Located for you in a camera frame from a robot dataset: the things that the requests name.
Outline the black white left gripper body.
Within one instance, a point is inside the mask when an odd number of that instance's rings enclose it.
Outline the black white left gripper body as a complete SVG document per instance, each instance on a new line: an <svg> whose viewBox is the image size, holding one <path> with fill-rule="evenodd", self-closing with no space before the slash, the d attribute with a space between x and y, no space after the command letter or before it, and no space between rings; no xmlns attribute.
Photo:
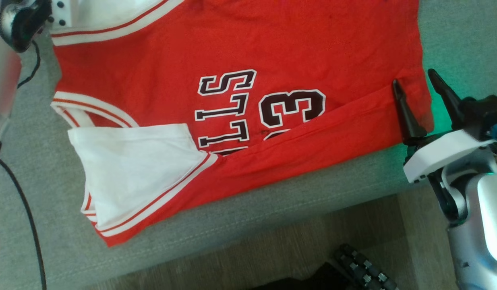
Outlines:
<svg viewBox="0 0 497 290"><path fill-rule="evenodd" d="M79 0L0 0L0 36L13 51L26 51L44 26L72 27Z"/></svg>

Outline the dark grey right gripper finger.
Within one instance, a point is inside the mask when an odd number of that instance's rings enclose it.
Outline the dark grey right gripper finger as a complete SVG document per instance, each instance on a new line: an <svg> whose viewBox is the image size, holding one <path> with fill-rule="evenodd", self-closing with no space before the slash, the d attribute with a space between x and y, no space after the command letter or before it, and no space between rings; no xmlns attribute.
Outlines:
<svg viewBox="0 0 497 290"><path fill-rule="evenodd" d="M460 110L462 99L458 97L454 90L442 79L442 77L440 77L435 69L428 69L428 77L435 92L442 98L443 104L451 120L452 130L461 130L464 126L464 114Z"/></svg>
<svg viewBox="0 0 497 290"><path fill-rule="evenodd" d="M392 91L401 129L402 142L403 144L418 144L422 138L427 136L427 130L418 123L407 102L407 95L397 79L392 82Z"/></svg>

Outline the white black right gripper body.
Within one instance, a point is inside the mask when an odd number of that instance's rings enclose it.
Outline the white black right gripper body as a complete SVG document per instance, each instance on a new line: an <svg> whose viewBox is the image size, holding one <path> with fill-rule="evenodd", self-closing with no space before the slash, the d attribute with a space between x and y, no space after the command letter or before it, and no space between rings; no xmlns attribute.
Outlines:
<svg viewBox="0 0 497 290"><path fill-rule="evenodd" d="M456 106L460 123L450 132L418 149L404 165L409 183L460 160L481 147L492 146L497 155L497 96L460 100Z"/></svg>

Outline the red basketball jersey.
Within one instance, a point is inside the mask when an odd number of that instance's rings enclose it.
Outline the red basketball jersey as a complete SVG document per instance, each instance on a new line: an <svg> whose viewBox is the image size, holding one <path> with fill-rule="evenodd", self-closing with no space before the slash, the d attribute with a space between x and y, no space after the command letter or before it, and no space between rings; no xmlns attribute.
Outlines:
<svg viewBox="0 0 497 290"><path fill-rule="evenodd" d="M419 0L80 0L51 107L107 246L180 211L433 130Z"/></svg>

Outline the grey fabric sofa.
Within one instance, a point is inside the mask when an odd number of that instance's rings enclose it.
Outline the grey fabric sofa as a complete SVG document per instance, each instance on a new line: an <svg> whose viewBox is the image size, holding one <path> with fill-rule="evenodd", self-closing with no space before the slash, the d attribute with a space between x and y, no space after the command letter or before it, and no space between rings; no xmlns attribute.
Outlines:
<svg viewBox="0 0 497 290"><path fill-rule="evenodd" d="M497 95L497 0L421 0L425 68L460 97ZM60 68L52 41L15 98L0 158L31 207L48 290L248 289L306 278L340 244L401 290L457 290L447 223L428 182L408 184L406 149L372 155L201 206L107 248L81 215L83 170L50 108ZM31 228L0 167L0 290L40 290Z"/></svg>

